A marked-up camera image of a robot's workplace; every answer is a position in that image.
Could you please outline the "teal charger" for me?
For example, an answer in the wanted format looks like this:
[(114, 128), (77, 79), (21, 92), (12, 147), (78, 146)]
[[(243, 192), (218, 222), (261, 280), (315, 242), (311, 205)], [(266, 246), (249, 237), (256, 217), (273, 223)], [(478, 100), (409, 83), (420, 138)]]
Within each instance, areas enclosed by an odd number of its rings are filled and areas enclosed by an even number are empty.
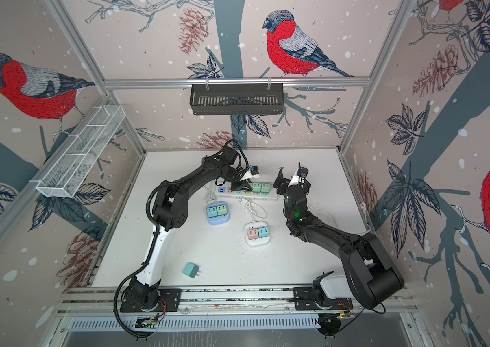
[(218, 212), (217, 212), (216, 206), (207, 208), (207, 217), (208, 218), (215, 218), (217, 216), (218, 216)]
[(251, 192), (252, 191), (252, 187), (249, 185), (249, 184), (242, 184), (239, 188), (240, 191), (243, 191), (243, 192)]

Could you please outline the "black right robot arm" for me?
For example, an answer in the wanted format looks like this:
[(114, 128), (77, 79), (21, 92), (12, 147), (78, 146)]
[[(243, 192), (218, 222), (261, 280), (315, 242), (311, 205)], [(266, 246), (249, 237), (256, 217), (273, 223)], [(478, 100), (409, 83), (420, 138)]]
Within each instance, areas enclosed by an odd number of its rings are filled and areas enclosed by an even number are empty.
[(290, 235), (315, 244), (337, 256), (343, 266), (342, 276), (325, 273), (313, 281), (314, 301), (329, 307), (345, 297), (344, 284), (357, 302), (373, 309), (405, 286), (397, 266), (374, 234), (351, 234), (334, 228), (308, 209), (311, 184), (308, 169), (299, 166), (292, 178), (279, 171), (273, 187), (283, 196), (283, 214)]

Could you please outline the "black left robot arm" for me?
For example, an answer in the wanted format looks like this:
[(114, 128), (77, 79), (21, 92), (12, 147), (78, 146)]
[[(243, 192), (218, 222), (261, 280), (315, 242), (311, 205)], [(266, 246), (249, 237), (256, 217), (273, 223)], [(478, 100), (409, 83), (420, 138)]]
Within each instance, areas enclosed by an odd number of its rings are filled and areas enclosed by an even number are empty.
[(247, 157), (237, 140), (228, 140), (220, 150), (201, 159), (201, 165), (175, 181), (160, 183), (145, 204), (147, 219), (154, 226), (148, 252), (141, 266), (123, 279), (116, 288), (113, 311), (120, 299), (137, 303), (139, 309), (151, 311), (160, 301), (162, 267), (171, 243), (172, 229), (182, 227), (188, 219), (189, 201), (203, 186), (222, 179), (238, 183), (249, 171)]

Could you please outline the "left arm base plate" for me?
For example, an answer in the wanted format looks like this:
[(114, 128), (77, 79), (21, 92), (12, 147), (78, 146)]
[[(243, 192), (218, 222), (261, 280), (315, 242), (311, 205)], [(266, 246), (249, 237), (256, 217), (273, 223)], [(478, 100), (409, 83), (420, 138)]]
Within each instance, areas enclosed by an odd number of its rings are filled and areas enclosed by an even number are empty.
[(123, 313), (177, 312), (181, 289), (151, 289), (146, 292), (126, 289), (121, 298)]

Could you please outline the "blue square power strip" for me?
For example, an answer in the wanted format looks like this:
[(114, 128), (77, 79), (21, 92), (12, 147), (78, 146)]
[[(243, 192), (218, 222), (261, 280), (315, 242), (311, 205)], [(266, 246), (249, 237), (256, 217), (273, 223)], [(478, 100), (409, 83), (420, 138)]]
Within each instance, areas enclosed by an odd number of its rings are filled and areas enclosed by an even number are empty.
[(227, 202), (213, 202), (206, 208), (207, 221), (212, 226), (225, 224), (230, 220)]

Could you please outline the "white long power strip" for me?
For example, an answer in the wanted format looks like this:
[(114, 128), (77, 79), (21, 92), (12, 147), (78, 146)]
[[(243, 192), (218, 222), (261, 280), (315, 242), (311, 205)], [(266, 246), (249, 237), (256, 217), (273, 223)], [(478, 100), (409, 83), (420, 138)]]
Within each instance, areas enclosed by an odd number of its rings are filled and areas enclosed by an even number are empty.
[(276, 190), (269, 183), (252, 182), (250, 190), (232, 190), (229, 184), (215, 188), (215, 195), (221, 198), (236, 198), (250, 200), (273, 200), (278, 199)]

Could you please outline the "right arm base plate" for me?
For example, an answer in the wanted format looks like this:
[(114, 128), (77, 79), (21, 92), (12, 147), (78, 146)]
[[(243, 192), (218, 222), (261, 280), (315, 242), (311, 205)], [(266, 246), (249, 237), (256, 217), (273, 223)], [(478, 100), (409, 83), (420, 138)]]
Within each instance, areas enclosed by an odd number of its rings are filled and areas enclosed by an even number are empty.
[(314, 310), (344, 310), (353, 309), (353, 302), (349, 298), (330, 299), (321, 289), (300, 286), (293, 288), (293, 296), (288, 300), (294, 304), (297, 311)]

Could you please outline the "white square power strip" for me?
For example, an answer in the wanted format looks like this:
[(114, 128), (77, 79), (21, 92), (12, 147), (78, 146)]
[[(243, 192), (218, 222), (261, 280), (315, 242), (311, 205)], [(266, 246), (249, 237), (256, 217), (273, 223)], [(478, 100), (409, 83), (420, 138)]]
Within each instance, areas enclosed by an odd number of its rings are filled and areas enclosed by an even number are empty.
[(248, 223), (245, 225), (244, 231), (249, 247), (262, 247), (270, 243), (271, 235), (265, 221)]

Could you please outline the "light green charger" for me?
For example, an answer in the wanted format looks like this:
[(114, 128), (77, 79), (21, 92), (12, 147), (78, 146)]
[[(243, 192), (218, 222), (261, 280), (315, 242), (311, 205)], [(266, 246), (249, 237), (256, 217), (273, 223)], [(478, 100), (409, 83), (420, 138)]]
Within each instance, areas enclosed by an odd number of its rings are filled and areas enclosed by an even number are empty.
[(261, 193), (262, 194), (269, 194), (271, 191), (271, 185), (268, 183), (262, 183), (261, 184)]

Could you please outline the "pink charger plug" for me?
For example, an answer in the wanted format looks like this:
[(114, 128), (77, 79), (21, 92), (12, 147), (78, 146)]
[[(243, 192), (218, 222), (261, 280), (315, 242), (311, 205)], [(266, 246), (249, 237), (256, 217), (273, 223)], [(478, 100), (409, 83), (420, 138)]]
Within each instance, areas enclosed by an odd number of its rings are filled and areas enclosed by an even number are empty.
[(247, 231), (247, 237), (248, 237), (248, 240), (255, 240), (255, 239), (258, 239), (259, 236), (258, 236), (258, 229), (257, 228), (254, 228), (254, 229), (249, 229)]

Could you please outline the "teal charger front lowest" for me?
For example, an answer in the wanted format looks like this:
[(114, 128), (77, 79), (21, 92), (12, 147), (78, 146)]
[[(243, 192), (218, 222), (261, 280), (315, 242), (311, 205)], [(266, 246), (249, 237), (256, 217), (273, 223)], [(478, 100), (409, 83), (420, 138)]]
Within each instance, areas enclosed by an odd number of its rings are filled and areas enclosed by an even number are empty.
[(190, 263), (190, 262), (185, 264), (184, 269), (183, 269), (183, 274), (185, 276), (188, 276), (190, 278), (195, 278), (198, 276), (199, 273), (200, 273), (200, 269), (199, 269), (199, 266), (197, 264)]

